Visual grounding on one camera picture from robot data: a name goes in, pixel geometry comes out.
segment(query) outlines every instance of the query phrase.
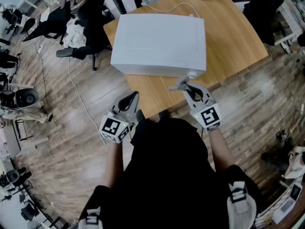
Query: white appliance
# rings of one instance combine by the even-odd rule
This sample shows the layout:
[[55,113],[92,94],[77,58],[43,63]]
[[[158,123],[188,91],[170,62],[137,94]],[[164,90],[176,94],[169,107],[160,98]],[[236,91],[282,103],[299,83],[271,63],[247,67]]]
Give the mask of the white appliance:
[[196,78],[206,71],[204,21],[171,14],[121,15],[111,65],[124,74]]
[[289,198],[280,206],[280,208],[277,208],[272,215],[272,220],[276,224],[280,223],[280,221],[294,208],[302,188],[303,187],[300,183],[294,183]]

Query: black shirt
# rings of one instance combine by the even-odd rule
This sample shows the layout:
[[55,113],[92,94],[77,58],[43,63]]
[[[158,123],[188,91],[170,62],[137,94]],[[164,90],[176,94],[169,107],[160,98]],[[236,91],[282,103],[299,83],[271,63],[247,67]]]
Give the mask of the black shirt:
[[101,207],[100,219],[108,228],[228,228],[228,183],[245,181],[260,206],[260,191],[238,167],[225,176],[213,171],[207,149],[186,121],[142,121],[131,141],[132,159],[113,189],[97,186],[84,208]]

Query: white marker cube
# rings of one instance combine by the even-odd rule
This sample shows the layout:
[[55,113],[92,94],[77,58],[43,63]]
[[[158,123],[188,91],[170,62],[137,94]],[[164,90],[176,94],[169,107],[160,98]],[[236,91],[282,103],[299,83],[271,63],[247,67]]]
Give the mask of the white marker cube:
[[218,127],[222,120],[218,104],[209,107],[203,105],[202,109],[193,109],[190,114],[208,131]]
[[104,115],[100,126],[100,134],[113,142],[120,143],[129,132],[129,124],[122,120]]

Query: wooden tabletop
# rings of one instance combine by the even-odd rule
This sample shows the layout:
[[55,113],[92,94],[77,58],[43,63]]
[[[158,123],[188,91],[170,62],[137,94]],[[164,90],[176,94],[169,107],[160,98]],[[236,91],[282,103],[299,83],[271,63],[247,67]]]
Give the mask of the wooden tabletop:
[[[212,87],[268,56],[255,30],[231,0],[160,0],[150,6],[170,10],[181,2],[191,4],[204,19],[205,25],[207,71],[193,82]],[[131,13],[162,12],[144,6]],[[196,16],[193,9],[185,4],[169,14]],[[116,19],[104,25],[112,46],[118,22]],[[139,105],[146,118],[185,100],[182,92],[167,89],[175,85],[176,78],[150,75],[125,77],[131,89],[140,93]]]

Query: wooden floor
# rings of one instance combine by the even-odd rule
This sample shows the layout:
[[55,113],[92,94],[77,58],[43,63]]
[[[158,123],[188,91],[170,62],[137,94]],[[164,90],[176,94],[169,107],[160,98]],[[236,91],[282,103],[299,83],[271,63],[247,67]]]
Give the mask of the wooden floor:
[[[19,53],[31,43],[45,44],[48,49],[53,40],[41,38],[21,42],[23,36],[12,40],[12,51]],[[49,142],[37,146],[35,152],[13,159],[15,167],[25,166],[33,173],[32,193],[42,200],[50,216],[60,215],[68,222],[77,219],[94,187],[100,184],[107,156],[95,125],[87,116],[68,74],[68,58],[57,58],[60,46],[52,45],[44,61],[47,98],[53,109],[51,123],[27,121],[29,135],[47,135]],[[291,125],[295,143],[300,144],[305,131],[304,115],[295,112],[305,96],[305,78],[298,70],[296,59],[301,53],[285,54],[273,47],[271,57],[263,63],[245,70],[221,83],[212,95],[220,105],[224,117],[221,130],[236,157],[237,164],[268,195],[277,182],[278,174],[260,160],[260,155],[275,145],[276,132]],[[21,65],[14,78],[16,83],[31,84],[45,101],[42,64],[34,45],[24,49]],[[97,59],[98,71],[91,70],[91,59],[70,59],[71,77],[79,89],[88,112],[99,126],[102,115],[118,95],[129,90],[124,75],[110,66],[111,52],[103,51]],[[189,116],[185,103],[172,109],[194,126],[198,124]],[[207,134],[203,139],[210,146]],[[124,166],[131,158],[130,138],[124,140]],[[211,150],[209,161],[213,166]]]

